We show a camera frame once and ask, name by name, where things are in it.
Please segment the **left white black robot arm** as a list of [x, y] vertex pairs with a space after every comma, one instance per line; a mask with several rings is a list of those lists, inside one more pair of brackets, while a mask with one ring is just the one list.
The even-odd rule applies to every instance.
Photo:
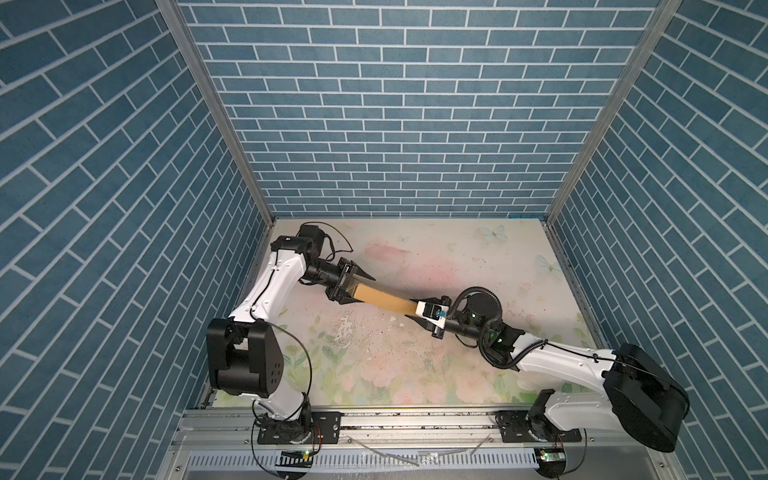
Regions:
[[336, 264], [321, 257], [325, 232], [315, 225], [297, 236], [271, 243], [265, 270], [229, 316], [212, 320], [206, 331], [211, 386], [233, 396], [248, 396], [271, 419], [294, 421], [307, 411], [308, 394], [282, 381], [284, 357], [273, 320], [295, 286], [320, 285], [329, 300], [354, 303], [348, 292], [356, 278], [371, 275], [345, 258]]

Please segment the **brown cardboard paper box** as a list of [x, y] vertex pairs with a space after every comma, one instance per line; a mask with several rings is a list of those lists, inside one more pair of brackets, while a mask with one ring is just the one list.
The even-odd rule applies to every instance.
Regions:
[[405, 316], [415, 316], [417, 303], [413, 300], [398, 297], [373, 286], [366, 284], [357, 284], [351, 293], [355, 300], [374, 305], [376, 307], [389, 310]]

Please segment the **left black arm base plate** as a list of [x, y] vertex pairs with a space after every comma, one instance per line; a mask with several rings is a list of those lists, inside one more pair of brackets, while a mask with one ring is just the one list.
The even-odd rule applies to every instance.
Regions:
[[266, 416], [257, 421], [255, 438], [259, 445], [337, 444], [342, 414], [339, 411], [301, 413], [296, 420], [278, 421]]

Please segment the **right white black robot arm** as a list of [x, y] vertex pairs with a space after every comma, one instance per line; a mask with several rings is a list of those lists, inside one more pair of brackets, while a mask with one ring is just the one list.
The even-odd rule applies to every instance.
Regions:
[[499, 298], [470, 287], [455, 300], [420, 300], [415, 321], [435, 338], [450, 332], [473, 339], [483, 359], [500, 370], [542, 373], [581, 385], [583, 394], [542, 390], [526, 415], [531, 434], [554, 441], [579, 429], [623, 431], [662, 453], [674, 451], [690, 399], [641, 347], [564, 345], [506, 324]]

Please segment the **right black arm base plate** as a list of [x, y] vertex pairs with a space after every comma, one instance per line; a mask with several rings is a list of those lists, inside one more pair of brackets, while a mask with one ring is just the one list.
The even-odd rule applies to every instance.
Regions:
[[573, 443], [583, 440], [578, 429], [559, 430], [542, 414], [523, 410], [500, 410], [494, 415], [504, 443]]

